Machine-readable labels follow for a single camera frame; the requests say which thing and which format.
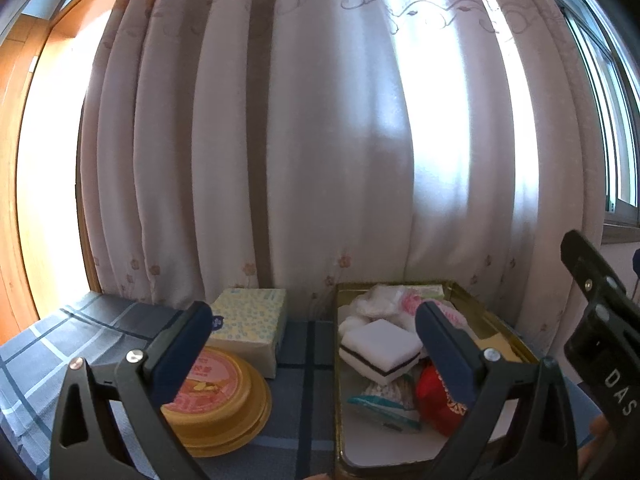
red object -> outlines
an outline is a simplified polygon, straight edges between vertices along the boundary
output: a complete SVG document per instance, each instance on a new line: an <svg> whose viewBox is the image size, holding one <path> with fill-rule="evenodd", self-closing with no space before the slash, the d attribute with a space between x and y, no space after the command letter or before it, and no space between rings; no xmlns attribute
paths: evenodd
<svg viewBox="0 0 640 480"><path fill-rule="evenodd" d="M422 371L415 386L415 397L420 418L447 437L456 431L466 413L466 406L451 398L433 364Z"/></svg>

floral curtain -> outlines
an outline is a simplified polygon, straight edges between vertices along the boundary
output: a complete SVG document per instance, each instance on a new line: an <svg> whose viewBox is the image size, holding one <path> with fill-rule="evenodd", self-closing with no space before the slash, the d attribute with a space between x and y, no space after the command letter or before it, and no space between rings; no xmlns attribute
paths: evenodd
<svg viewBox="0 0 640 480"><path fill-rule="evenodd" d="M597 124L553 0L118 0L82 124L98 276L285 287L294 317L453 279L546 349L562 235L600 241Z"/></svg>

yellow tissue pack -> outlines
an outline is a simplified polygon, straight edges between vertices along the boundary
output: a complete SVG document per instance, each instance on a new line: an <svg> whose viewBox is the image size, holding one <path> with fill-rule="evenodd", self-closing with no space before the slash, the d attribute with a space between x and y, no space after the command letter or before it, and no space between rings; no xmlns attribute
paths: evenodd
<svg viewBox="0 0 640 480"><path fill-rule="evenodd" d="M287 291L228 288L210 307L213 327L207 346L233 352L273 379L287 322Z"/></svg>

blue checkered tablecloth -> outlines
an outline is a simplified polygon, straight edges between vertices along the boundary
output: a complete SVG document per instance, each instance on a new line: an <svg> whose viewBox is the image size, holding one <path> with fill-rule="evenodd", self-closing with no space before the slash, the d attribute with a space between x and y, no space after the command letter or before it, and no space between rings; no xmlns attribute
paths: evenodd
<svg viewBox="0 0 640 480"><path fill-rule="evenodd" d="M49 478L49 447L66 364L119 361L146 348L180 315L174 309L89 293L0 346L0 428L38 479ZM291 480L333 468L333 345L330 322L290 322L268 381L273 410L249 445L198 462L212 479ZM137 468L156 478L119 402L113 411Z"/></svg>

yellow plastic container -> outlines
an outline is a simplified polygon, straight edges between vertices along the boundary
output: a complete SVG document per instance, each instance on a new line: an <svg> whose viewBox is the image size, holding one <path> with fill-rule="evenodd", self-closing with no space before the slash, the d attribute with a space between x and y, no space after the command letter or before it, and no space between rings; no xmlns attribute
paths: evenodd
<svg viewBox="0 0 640 480"><path fill-rule="evenodd" d="M218 456L260 433L271 414L271 392L243 359L204 348L162 413L192 456Z"/></svg>

